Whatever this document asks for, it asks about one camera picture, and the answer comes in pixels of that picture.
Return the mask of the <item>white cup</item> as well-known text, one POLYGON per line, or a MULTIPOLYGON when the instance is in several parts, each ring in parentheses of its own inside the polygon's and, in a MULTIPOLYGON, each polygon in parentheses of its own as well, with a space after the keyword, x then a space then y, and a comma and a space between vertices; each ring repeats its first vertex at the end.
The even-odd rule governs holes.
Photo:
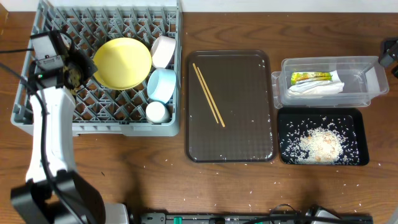
POLYGON ((146 118, 148 122, 161 124, 169 121, 170 114, 161 102, 153 101, 146 107, 146 118))

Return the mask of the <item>blue bowl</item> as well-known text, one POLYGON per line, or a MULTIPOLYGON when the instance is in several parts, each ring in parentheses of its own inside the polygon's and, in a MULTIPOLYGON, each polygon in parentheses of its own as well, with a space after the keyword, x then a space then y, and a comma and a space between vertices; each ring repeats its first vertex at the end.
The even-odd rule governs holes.
POLYGON ((177 76, 174 70, 157 68, 149 78, 147 94, 151 100, 166 104, 176 87, 177 76))

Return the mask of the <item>yellow plate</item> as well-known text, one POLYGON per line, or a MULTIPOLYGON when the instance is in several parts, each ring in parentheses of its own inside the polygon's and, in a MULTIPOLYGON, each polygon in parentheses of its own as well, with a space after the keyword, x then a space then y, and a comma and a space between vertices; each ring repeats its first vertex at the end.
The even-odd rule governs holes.
POLYGON ((113 39, 102 45, 93 61, 97 71, 94 78, 114 90, 127 90, 141 84, 152 67, 148 48, 132 38, 113 39))

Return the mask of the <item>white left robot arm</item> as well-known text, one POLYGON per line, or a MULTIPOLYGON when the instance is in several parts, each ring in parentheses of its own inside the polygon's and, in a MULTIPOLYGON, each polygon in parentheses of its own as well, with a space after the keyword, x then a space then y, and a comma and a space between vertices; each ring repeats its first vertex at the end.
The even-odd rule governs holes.
POLYGON ((104 203, 76 170, 72 91, 96 71, 78 50, 35 51, 27 88, 34 114, 34 140, 26 183, 11 190, 11 203, 26 223, 129 223, 127 208, 104 203))

